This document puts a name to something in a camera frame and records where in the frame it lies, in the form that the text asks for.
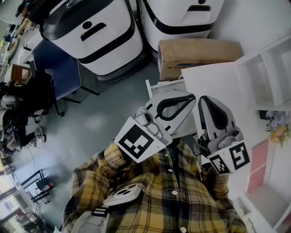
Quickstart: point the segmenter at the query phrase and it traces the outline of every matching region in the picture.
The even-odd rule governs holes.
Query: blue chair
[[[32,54],[37,71],[52,70],[56,100],[63,99],[80,104],[80,101],[65,98],[65,96],[75,92],[79,88],[94,95],[99,95],[99,93],[81,85],[79,62],[52,42],[43,39],[34,48]],[[64,113],[59,113],[57,104],[55,104],[55,107],[58,115],[63,116]]]

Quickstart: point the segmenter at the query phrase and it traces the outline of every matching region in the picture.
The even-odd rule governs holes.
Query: black handle
[[[182,96],[182,97],[176,97],[176,98],[171,98],[171,99],[166,99],[166,100],[163,100],[159,103],[158,107],[157,107],[157,117],[160,117],[160,119],[164,120],[164,121],[171,121],[173,120],[177,115],[179,115],[179,113],[187,107],[188,104],[190,104],[192,101],[194,101],[196,99],[195,95],[193,94],[190,94],[188,96]],[[171,106],[174,106],[178,103],[181,103],[181,102],[185,102],[172,116],[170,117],[165,117],[163,116],[163,110],[167,107],[171,107]]]
[[[210,11],[211,7],[209,5],[192,5],[189,7],[188,11]]]
[[[95,25],[94,27],[92,27],[87,32],[81,35],[81,40],[82,41],[87,40],[90,36],[92,36],[93,34],[95,34],[96,32],[100,31],[102,28],[105,28],[105,27],[106,27],[105,23],[99,23]]]

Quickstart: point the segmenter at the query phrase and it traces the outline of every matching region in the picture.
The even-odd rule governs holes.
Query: pink panel
[[[283,224],[291,225],[291,213],[285,218]]]
[[[249,186],[247,188],[248,193],[251,193],[255,188],[262,185],[264,181],[265,170],[266,165],[251,174]]]
[[[268,157],[268,141],[264,141],[262,144],[252,149],[251,157],[251,172],[264,165]]]

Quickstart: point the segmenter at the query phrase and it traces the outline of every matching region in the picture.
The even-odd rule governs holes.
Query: yellow plaid shirt
[[[136,200],[110,207],[107,232],[246,232],[228,199],[228,176],[205,168],[199,173],[197,158],[182,140],[176,150],[178,179],[168,148],[139,164],[125,159],[114,143],[94,155],[74,171],[63,231],[71,232],[85,211],[100,208],[111,188],[139,183],[142,192]]]

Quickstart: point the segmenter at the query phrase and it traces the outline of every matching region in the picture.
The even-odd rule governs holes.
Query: gray floor
[[[57,116],[51,108],[43,117],[41,126],[47,135],[43,149],[28,147],[13,157],[16,177],[22,182],[39,169],[51,179],[55,188],[48,197],[51,203],[40,202],[43,218],[52,226],[59,227],[65,203],[70,198],[73,170],[100,150],[106,149],[129,116],[148,100],[145,80],[157,84],[156,64],[149,64],[133,75],[110,85],[99,83],[94,75],[81,69],[82,84],[102,92],[99,96],[78,90],[70,98],[82,99],[81,104],[59,101],[60,109],[66,109],[65,116]],[[36,195],[34,187],[30,189]]]

